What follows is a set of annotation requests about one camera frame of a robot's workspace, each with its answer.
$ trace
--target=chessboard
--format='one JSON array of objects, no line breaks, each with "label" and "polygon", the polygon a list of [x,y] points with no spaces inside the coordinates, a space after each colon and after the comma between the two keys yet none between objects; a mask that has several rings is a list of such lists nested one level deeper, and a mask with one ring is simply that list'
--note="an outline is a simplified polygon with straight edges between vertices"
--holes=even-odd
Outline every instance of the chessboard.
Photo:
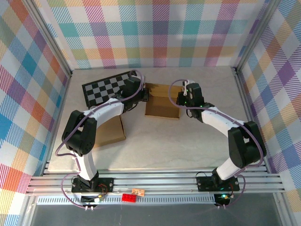
[{"label": "chessboard", "polygon": [[82,85],[87,107],[101,105],[108,101],[115,93],[125,85],[124,80],[131,75],[137,76],[136,72],[124,72]]}]

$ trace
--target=mounting plate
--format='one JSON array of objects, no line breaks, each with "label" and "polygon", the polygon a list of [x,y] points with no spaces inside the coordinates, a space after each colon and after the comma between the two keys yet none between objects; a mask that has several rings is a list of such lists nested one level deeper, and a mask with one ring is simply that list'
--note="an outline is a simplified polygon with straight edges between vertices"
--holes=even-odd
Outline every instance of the mounting plate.
[{"label": "mounting plate", "polygon": [[[95,180],[95,183],[97,185],[104,184],[108,188],[108,193],[113,192],[114,178],[97,178]],[[96,186],[94,190],[91,190],[85,184],[81,183],[81,181],[78,178],[74,178],[71,192],[72,193],[103,193],[103,190],[102,187],[100,186]]]},{"label": "mounting plate", "polygon": [[199,192],[231,192],[231,185],[233,186],[233,191],[239,191],[238,179],[235,177],[230,178],[228,183],[218,188],[213,184],[211,177],[197,177],[197,184]]}]

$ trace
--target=cardboard box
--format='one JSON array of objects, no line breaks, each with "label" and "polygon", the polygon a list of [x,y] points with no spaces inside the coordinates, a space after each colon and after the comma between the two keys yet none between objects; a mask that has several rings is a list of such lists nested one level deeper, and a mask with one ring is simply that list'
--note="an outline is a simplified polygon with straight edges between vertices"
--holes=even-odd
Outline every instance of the cardboard box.
[{"label": "cardboard box", "polygon": [[[149,117],[179,119],[181,111],[174,106],[168,98],[168,85],[146,83],[145,87],[150,91],[150,99],[146,103],[145,115]],[[177,101],[178,93],[182,91],[181,86],[172,86],[171,98]]]},{"label": "cardboard box", "polygon": [[102,124],[96,131],[94,147],[113,144],[126,139],[121,116],[115,116]]}]

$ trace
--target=marble surface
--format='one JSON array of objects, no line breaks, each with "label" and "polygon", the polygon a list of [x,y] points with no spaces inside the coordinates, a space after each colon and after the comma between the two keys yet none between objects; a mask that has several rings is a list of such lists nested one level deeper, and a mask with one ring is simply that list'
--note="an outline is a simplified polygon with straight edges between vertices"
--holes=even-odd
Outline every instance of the marble surface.
[{"label": "marble surface", "polygon": [[[202,88],[205,101],[226,114],[246,121],[246,114],[230,67],[141,68],[146,82],[171,84],[176,79],[192,79]],[[75,70],[63,109],[49,171],[76,170],[74,160],[56,157],[54,152],[70,113],[87,110],[82,84],[127,71],[126,69]],[[92,155],[97,169],[191,168],[214,167],[229,156],[228,140],[218,130],[186,116],[179,120],[144,116],[145,103],[122,115],[127,139],[94,148]],[[60,153],[68,152],[64,147]]]}]

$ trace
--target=red lego brick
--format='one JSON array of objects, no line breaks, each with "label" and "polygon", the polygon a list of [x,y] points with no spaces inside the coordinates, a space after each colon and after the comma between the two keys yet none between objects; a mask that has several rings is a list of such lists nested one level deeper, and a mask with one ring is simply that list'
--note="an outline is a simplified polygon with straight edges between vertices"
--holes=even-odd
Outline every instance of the red lego brick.
[{"label": "red lego brick", "polygon": [[136,202],[136,195],[134,194],[122,194],[123,202]]}]

